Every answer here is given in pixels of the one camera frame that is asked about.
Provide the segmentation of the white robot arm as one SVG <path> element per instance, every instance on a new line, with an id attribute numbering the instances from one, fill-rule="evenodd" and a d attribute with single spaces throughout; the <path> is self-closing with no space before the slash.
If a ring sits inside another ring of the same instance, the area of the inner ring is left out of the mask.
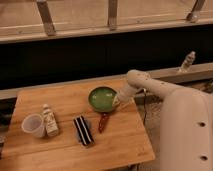
<path id="1" fill-rule="evenodd" d="M 116 106 L 142 88 L 163 100 L 160 111 L 160 171 L 213 171 L 213 94 L 130 70 Z"/>

